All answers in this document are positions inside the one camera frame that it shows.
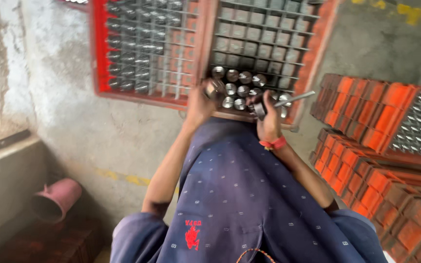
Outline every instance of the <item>red thread bracelet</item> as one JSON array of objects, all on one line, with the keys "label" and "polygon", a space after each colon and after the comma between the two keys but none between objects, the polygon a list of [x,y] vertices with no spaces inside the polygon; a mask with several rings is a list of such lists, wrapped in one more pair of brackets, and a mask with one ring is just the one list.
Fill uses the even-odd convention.
[{"label": "red thread bracelet", "polygon": [[285,144],[287,143],[287,141],[285,140],[285,137],[282,135],[281,137],[279,137],[277,140],[273,141],[273,142],[267,142],[267,141],[259,141],[259,144],[261,144],[262,146],[264,146],[265,150],[277,150],[282,148]]}]

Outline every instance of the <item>person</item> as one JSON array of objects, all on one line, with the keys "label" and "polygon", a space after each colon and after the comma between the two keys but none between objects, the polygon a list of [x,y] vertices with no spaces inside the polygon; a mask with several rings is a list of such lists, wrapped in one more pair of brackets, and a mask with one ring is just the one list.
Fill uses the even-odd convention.
[{"label": "person", "polygon": [[373,224],[338,209],[330,188],[285,142],[268,91],[263,99],[267,115],[255,126],[209,119],[214,103],[199,88],[190,91],[187,117],[141,212],[114,229],[112,263],[387,262]]}]

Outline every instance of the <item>hand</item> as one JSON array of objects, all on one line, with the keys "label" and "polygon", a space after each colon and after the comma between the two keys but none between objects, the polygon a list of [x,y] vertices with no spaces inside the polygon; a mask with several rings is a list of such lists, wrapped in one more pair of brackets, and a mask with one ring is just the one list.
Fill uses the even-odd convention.
[{"label": "hand", "polygon": [[264,105],[266,106],[267,114],[264,121],[258,119],[257,131],[258,137],[261,141],[273,142],[282,136],[280,122],[281,110],[274,108],[271,91],[266,90],[262,95]]},{"label": "hand", "polygon": [[192,88],[188,95],[188,112],[183,126],[193,131],[201,126],[216,110],[215,103],[204,96],[202,92],[203,85],[207,84],[208,82],[204,81],[201,86]]}]

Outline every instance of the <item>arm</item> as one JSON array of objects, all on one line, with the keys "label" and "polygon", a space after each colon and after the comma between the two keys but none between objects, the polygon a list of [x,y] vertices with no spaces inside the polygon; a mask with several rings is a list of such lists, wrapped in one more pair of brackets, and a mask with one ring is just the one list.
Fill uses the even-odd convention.
[{"label": "arm", "polygon": [[[261,141],[273,142],[283,136],[280,128],[280,111],[274,108],[268,91],[264,93],[263,99],[268,113],[263,122],[258,120],[258,137]],[[272,153],[292,171],[293,177],[305,187],[322,208],[336,209],[337,203],[334,202],[334,196],[329,187],[301,160],[289,144],[272,150]]]},{"label": "arm", "polygon": [[211,116],[214,110],[215,105],[204,97],[200,88],[191,89],[186,120],[178,137],[151,179],[142,203],[142,212],[152,213],[159,218],[165,216],[180,178],[184,158],[194,132]]}]

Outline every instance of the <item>navy blue shirt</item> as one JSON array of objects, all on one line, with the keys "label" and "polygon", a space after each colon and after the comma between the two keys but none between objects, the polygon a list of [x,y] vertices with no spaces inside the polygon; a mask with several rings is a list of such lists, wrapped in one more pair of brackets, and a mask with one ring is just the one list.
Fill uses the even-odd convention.
[{"label": "navy blue shirt", "polygon": [[[212,132],[223,126],[234,135]],[[253,128],[220,120],[201,127],[190,146],[170,227],[149,213],[124,218],[111,262],[232,263],[249,248],[276,262],[387,262],[365,217],[327,214]],[[265,262],[261,255],[251,251],[241,262]]]}]

